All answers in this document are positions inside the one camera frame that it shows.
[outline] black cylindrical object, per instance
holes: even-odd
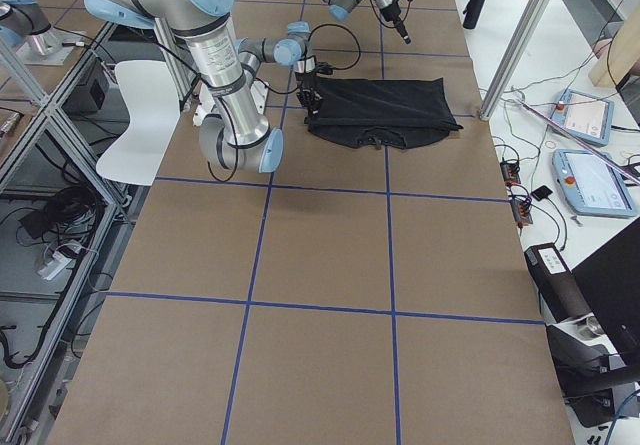
[[[484,0],[469,0],[467,7],[464,9],[464,22],[462,22],[462,26],[469,30],[476,28],[476,24],[478,23],[478,18],[480,18],[480,12],[482,11],[482,6],[484,5]]]

